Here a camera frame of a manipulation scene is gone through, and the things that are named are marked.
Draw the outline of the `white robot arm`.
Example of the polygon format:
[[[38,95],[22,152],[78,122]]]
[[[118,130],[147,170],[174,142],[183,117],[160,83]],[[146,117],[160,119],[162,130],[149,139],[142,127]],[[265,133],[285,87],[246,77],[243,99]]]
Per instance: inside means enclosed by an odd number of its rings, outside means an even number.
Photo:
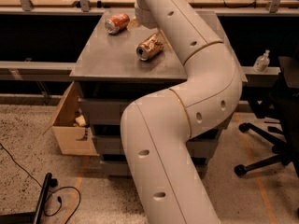
[[[185,82],[130,103],[121,141],[149,224],[221,224],[186,143],[228,119],[239,103],[238,61],[185,0],[136,0],[141,23],[156,23],[187,74]]]

